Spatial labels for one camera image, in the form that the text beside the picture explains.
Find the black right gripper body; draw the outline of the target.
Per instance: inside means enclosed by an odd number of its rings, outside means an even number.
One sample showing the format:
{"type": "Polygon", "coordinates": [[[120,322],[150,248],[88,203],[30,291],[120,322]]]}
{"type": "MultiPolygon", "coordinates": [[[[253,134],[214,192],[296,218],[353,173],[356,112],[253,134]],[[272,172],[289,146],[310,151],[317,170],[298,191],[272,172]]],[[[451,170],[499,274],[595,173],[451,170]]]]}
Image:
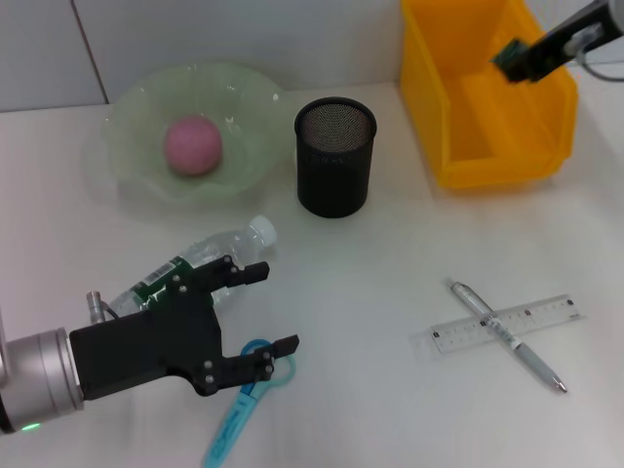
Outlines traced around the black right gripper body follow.
{"type": "Polygon", "coordinates": [[[592,1],[541,39],[542,61],[549,74],[580,55],[615,41],[615,2],[592,1]]]}

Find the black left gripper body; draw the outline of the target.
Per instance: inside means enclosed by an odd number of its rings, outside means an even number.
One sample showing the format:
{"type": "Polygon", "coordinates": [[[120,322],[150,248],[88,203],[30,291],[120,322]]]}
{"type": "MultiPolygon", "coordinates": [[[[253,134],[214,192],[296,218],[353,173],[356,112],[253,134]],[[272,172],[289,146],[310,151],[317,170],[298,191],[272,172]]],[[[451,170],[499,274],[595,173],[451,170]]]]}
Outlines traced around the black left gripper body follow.
{"type": "Polygon", "coordinates": [[[72,331],[84,399],[94,401],[168,376],[186,380],[202,397],[270,379],[266,350],[235,357],[222,352],[212,293],[234,288],[232,266],[224,256],[177,273],[146,310],[72,331]]]}

